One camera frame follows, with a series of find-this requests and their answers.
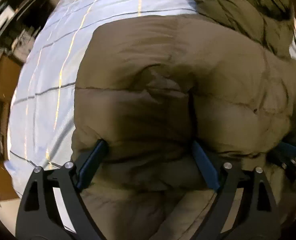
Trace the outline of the olive brown puffer coat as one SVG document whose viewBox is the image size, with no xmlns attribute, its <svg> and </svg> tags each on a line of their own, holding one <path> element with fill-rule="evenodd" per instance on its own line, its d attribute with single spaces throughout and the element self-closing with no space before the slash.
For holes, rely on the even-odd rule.
<svg viewBox="0 0 296 240">
<path fill-rule="evenodd" d="M 106 239 L 189 239 L 214 201 L 198 166 L 249 170 L 296 144 L 291 0 L 192 0 L 98 27 L 75 85 L 72 159 L 109 146 L 82 197 Z"/>
</svg>

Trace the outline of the light blue plaid bedsheet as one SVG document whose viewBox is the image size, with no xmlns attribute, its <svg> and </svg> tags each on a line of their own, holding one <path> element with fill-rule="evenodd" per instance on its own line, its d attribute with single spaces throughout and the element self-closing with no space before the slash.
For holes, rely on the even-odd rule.
<svg viewBox="0 0 296 240">
<path fill-rule="evenodd" d="M 72 155 L 75 81 L 96 28 L 137 16 L 195 12 L 193 0 L 59 1 L 23 65 L 11 101 L 5 168 L 19 196 L 35 167 L 59 168 Z"/>
</svg>

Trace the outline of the wooden shelf cabinet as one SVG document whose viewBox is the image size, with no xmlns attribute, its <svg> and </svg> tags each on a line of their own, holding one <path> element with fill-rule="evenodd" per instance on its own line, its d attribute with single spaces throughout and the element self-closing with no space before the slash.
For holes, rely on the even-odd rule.
<svg viewBox="0 0 296 240">
<path fill-rule="evenodd" d="M 53 9 L 51 0 L 0 2 L 0 201 L 17 198 L 3 165 L 7 160 L 10 103 L 21 69 Z"/>
</svg>

